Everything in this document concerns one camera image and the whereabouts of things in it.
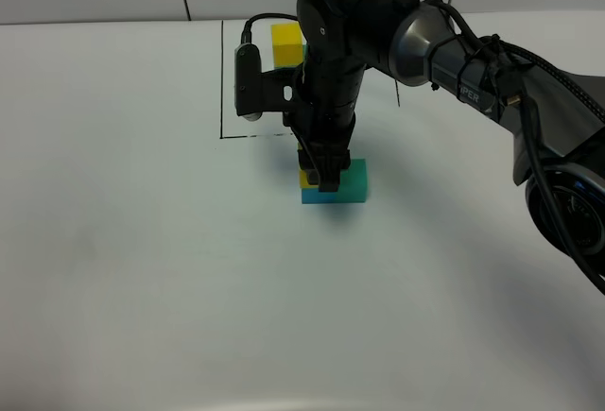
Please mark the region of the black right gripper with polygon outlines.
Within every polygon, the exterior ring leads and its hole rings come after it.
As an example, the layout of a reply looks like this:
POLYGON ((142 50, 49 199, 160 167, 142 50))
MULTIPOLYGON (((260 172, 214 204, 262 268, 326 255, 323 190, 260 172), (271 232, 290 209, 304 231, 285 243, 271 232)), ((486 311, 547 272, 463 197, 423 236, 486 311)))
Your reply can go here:
POLYGON ((351 165, 354 110, 366 69, 357 59, 308 60, 282 69, 301 103, 284 124, 299 139, 299 167, 307 183, 321 192, 336 192, 341 173, 351 165))

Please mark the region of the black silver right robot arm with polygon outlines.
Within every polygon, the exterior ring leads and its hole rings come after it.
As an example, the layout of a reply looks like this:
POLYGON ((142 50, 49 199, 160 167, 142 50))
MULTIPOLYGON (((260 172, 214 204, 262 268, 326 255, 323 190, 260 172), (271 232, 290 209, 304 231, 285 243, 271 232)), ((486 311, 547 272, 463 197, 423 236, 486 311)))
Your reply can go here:
POLYGON ((604 285, 604 83, 492 35, 443 0, 297 0, 301 106, 285 117, 304 174, 327 192, 350 164, 364 73, 453 95, 511 133, 513 180, 542 236, 604 285))

